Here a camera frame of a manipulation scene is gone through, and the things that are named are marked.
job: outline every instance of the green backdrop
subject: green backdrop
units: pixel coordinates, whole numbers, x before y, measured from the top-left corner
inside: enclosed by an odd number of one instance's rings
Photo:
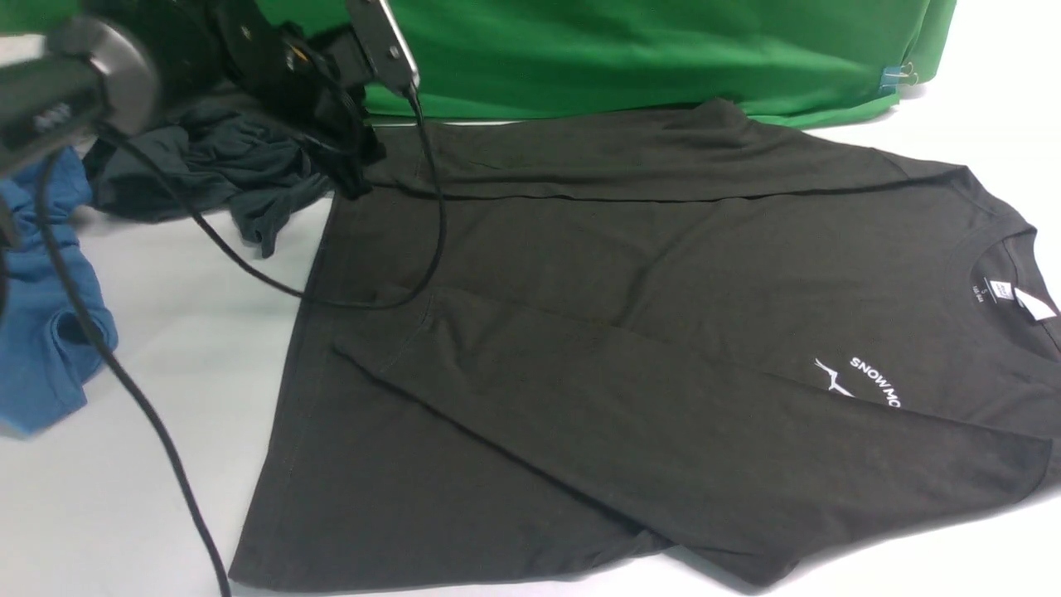
[[[420,65],[429,116],[525,119],[736,101],[760,120],[813,126],[899,101],[887,67],[936,74],[956,0],[392,0]],[[308,33],[343,0],[259,0]],[[2,0],[0,31],[41,31],[76,0]],[[406,115],[372,89],[369,109]]]

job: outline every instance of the white table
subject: white table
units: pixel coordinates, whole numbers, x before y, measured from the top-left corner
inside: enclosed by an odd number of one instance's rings
[[[1061,8],[971,0],[938,78],[875,122],[815,134],[968,163],[1040,227],[1038,260],[1061,298]],[[293,217],[257,264],[300,286],[328,212]],[[210,217],[241,246],[229,216]],[[121,336],[118,356],[158,408],[204,515],[231,558],[265,457],[297,301],[236,268],[191,222],[81,223]],[[251,256],[250,248],[241,250]],[[109,373],[88,406],[38,438],[0,436],[0,594],[202,597],[213,575],[152,429]],[[1061,595],[1061,496],[801,565],[772,594]],[[577,579],[390,593],[417,597],[721,596],[680,550]],[[234,587],[237,595],[261,592]]]

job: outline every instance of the cord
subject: cord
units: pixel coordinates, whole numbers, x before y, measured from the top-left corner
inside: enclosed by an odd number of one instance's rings
[[[434,189],[435,196],[438,199],[438,239],[435,242],[435,252],[431,258],[431,263],[428,265],[428,268],[420,277],[420,281],[418,281],[416,285],[413,286],[413,288],[410,289],[407,294],[405,294],[405,296],[399,298],[399,300],[394,303],[376,304],[376,303],[365,303],[365,302],[330,301],[326,300],[326,298],[317,298],[314,296],[309,296],[302,291],[295,289],[294,287],[291,287],[290,285],[281,281],[277,281],[276,279],[265,275],[261,270],[257,269],[254,265],[248,263],[245,259],[243,259],[243,257],[240,257],[240,254],[236,252],[236,250],[233,250],[232,247],[229,246],[228,243],[226,243],[223,238],[221,238],[221,234],[218,233],[218,230],[215,230],[213,226],[211,226],[209,222],[207,222],[206,218],[203,217],[203,214],[199,213],[197,209],[195,209],[195,206],[193,206],[191,201],[189,201],[184,196],[180,196],[180,194],[173,189],[169,180],[167,180],[166,178],[166,173],[162,172],[162,170],[154,161],[152,161],[152,159],[147,157],[146,154],[140,151],[139,147],[129,142],[128,139],[109,131],[102,131],[101,137],[107,140],[108,142],[128,152],[129,155],[132,155],[137,161],[143,164],[144,168],[151,171],[151,173],[155,176],[155,178],[158,179],[158,182],[162,186],[162,190],[166,191],[166,194],[173,200],[179,203],[180,206],[184,207],[186,211],[188,211],[188,214],[191,215],[192,220],[194,220],[195,223],[198,224],[198,227],[202,228],[203,231],[206,232],[208,236],[210,236],[210,240],[212,240],[213,243],[218,245],[218,248],[221,248],[222,252],[224,252],[226,257],[231,259],[244,271],[250,274],[260,281],[273,286],[274,288],[283,292],[284,294],[288,294],[290,296],[295,296],[296,298],[301,298],[301,300],[309,301],[310,303],[316,305],[323,305],[327,308],[337,308],[342,310],[381,312],[385,310],[394,310],[397,308],[401,308],[403,305],[407,305],[408,303],[413,302],[413,300],[415,300],[415,298],[419,296],[420,293],[423,292],[423,289],[427,288],[428,285],[431,283],[432,278],[435,276],[435,271],[438,269],[438,264],[442,260],[442,251],[446,248],[446,232],[448,228],[447,213],[446,213],[446,195],[442,193],[441,182],[438,179],[438,166],[435,163],[434,151],[432,151],[431,139],[428,136],[428,128],[424,124],[423,109],[420,107],[420,100],[415,89],[410,89],[406,92],[405,98],[408,100],[410,106],[413,108],[413,112],[416,115],[416,127],[420,136],[420,144],[423,146],[423,153],[428,160],[428,168],[431,173],[431,179],[435,187]]]
[[[37,188],[36,197],[34,199],[34,207],[37,215],[37,225],[40,226],[40,232],[45,240],[45,247],[48,250],[48,257],[52,261],[52,265],[55,267],[55,273],[59,277],[59,281],[63,283],[63,289],[66,291],[67,298],[70,300],[70,305],[73,308],[74,316],[77,318],[77,323],[81,324],[82,331],[85,333],[85,338],[88,339],[89,345],[92,346],[100,356],[103,357],[103,362],[107,365],[110,371],[114,372],[115,377],[121,383],[125,390],[133,397],[136,401],[137,406],[143,411],[144,417],[151,422],[151,426],[155,429],[155,434],[158,435],[158,439],[162,442],[162,447],[166,450],[166,457],[170,459],[170,466],[173,468],[173,474],[177,478],[177,485],[180,486],[180,493],[185,496],[185,504],[188,505],[188,512],[192,516],[192,523],[195,525],[195,530],[198,531],[199,538],[203,540],[203,545],[206,546],[207,554],[210,556],[210,564],[213,566],[214,575],[218,577],[218,586],[221,590],[222,597],[231,597],[232,591],[228,585],[228,575],[225,573],[225,564],[221,561],[221,555],[218,552],[218,546],[213,543],[213,538],[210,537],[210,531],[206,527],[206,522],[203,521],[203,514],[199,512],[198,505],[195,503],[195,496],[192,494],[191,484],[188,482],[188,475],[185,474],[185,468],[180,463],[180,456],[177,454],[176,446],[173,445],[173,440],[170,438],[170,433],[166,429],[166,425],[162,424],[162,420],[158,417],[158,412],[155,408],[151,406],[147,402],[147,398],[143,396],[143,392],[136,385],[129,374],[126,373],[125,369],[122,367],[115,354],[110,352],[110,348],[107,347],[106,340],[104,340],[103,335],[100,334],[99,329],[95,328],[95,323],[92,322],[92,316],[88,313],[88,308],[85,306],[84,301],[82,301],[81,295],[77,294],[77,283],[73,280],[70,275],[70,269],[67,268],[66,262],[63,260],[63,254],[59,251],[58,241],[55,240],[55,232],[52,230],[52,224],[50,221],[50,214],[48,212],[48,181],[52,177],[52,173],[55,170],[55,164],[58,162],[59,153],[53,153],[48,158],[48,163],[45,165],[45,170],[40,175],[39,187]]]
[[[434,277],[435,271],[438,269],[438,264],[442,258],[442,251],[446,246],[446,231],[447,231],[447,215],[446,215],[446,195],[442,193],[441,183],[438,180],[438,169],[435,164],[434,152],[431,148],[431,140],[428,136],[427,126],[424,125],[423,110],[420,107],[419,98],[415,89],[410,89],[406,98],[410,101],[410,105],[413,111],[416,113],[417,129],[420,135],[420,142],[423,145],[423,152],[428,159],[428,166],[431,171],[432,181],[435,186],[435,193],[438,198],[438,240],[435,245],[435,252],[431,259],[431,263],[428,265],[427,270],[421,277],[420,281],[405,295],[401,300],[395,303],[388,303],[383,305],[378,305],[373,303],[358,303],[358,302],[334,302],[334,301],[324,301],[319,298],[314,298],[307,296],[305,293],[299,292],[291,286],[288,286],[268,276],[261,273],[260,270],[253,267],[247,263],[242,257],[240,257],[231,246],[229,246],[224,239],[218,234],[218,231],[213,229],[212,226],[203,217],[203,215],[191,205],[190,201],[180,196],[173,187],[170,186],[169,181],[166,179],[166,174],[161,169],[151,160],[147,155],[140,151],[137,146],[128,141],[128,139],[118,136],[109,135],[107,131],[101,131],[106,134],[107,140],[115,143],[117,146],[127,151],[134,158],[140,161],[145,168],[147,168],[162,185],[163,190],[167,194],[179,203],[192,216],[196,224],[207,233],[208,236],[218,245],[222,251],[228,256],[232,261],[236,262],[242,269],[249,273],[259,280],[267,283],[268,285],[290,294],[302,298],[302,300],[311,301],[316,304],[342,308],[342,309],[354,309],[354,310],[365,310],[365,311],[381,311],[381,310],[392,310],[405,305],[414,300],[431,282]],[[67,298],[70,301],[70,305],[73,309],[74,316],[77,319],[77,323],[81,326],[82,331],[85,334],[85,338],[88,340],[89,345],[100,354],[103,358],[104,364],[107,368],[115,374],[122,387],[133,397],[137,406],[143,412],[144,417],[151,423],[152,428],[158,436],[159,441],[162,443],[162,447],[166,451],[166,456],[170,460],[170,466],[173,468],[173,474],[177,479],[177,485],[180,487],[180,493],[185,498],[185,504],[188,505],[188,512],[192,517],[192,524],[195,526],[195,530],[199,534],[199,539],[203,541],[203,545],[206,547],[207,555],[210,558],[210,564],[213,567],[214,575],[218,579],[218,587],[220,589],[222,597],[231,597],[231,587],[228,584],[228,575],[225,572],[225,565],[221,560],[221,555],[218,551],[218,546],[213,542],[213,538],[210,535],[210,530],[206,526],[206,522],[203,520],[203,514],[199,512],[198,504],[195,502],[195,495],[192,493],[191,484],[188,480],[188,475],[185,473],[184,464],[180,462],[180,455],[177,453],[176,446],[173,444],[173,439],[170,437],[170,433],[167,431],[166,425],[159,418],[158,412],[152,406],[151,402],[144,396],[143,391],[140,390],[136,382],[133,381],[125,368],[122,367],[118,358],[107,347],[106,340],[103,335],[97,329],[95,323],[92,321],[92,316],[88,312],[88,308],[85,305],[77,293],[77,284],[70,275],[70,269],[67,267],[66,262],[63,260],[63,254],[59,248],[58,241],[55,239],[55,232],[52,230],[50,214],[48,212],[48,182],[51,180],[52,174],[55,170],[55,164],[58,162],[59,153],[53,153],[49,156],[45,169],[40,175],[39,187],[34,198],[34,209],[36,212],[37,223],[40,226],[41,235],[44,236],[45,247],[48,251],[48,257],[55,267],[55,273],[63,284],[63,289],[66,292]],[[6,262],[4,261],[4,256],[0,252],[0,284],[3,284],[7,278],[6,276]],[[6,286],[0,285],[0,314],[3,313],[3,303],[6,301]]]

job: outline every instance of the blue cloth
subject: blue cloth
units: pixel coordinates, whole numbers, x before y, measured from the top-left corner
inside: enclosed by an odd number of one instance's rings
[[[38,163],[0,180],[0,194],[21,238],[21,245],[5,256],[11,279],[7,308],[0,315],[0,420],[27,435],[83,407],[82,385],[102,365],[77,326],[37,227],[33,200],[42,169]],[[73,150],[64,151],[48,183],[50,222],[82,300],[114,348],[115,320],[103,306],[95,271],[67,223],[73,208],[90,198],[81,160]]]

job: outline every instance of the black mechanical device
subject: black mechanical device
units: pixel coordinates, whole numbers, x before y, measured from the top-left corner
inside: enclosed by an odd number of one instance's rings
[[[349,25],[307,39],[255,0],[82,0],[42,57],[0,68],[0,177],[86,131],[133,136],[209,99],[302,142],[341,195],[364,194],[362,168],[381,157],[364,86],[411,96],[419,73],[386,0],[346,7]],[[0,201],[0,251],[18,242]]]

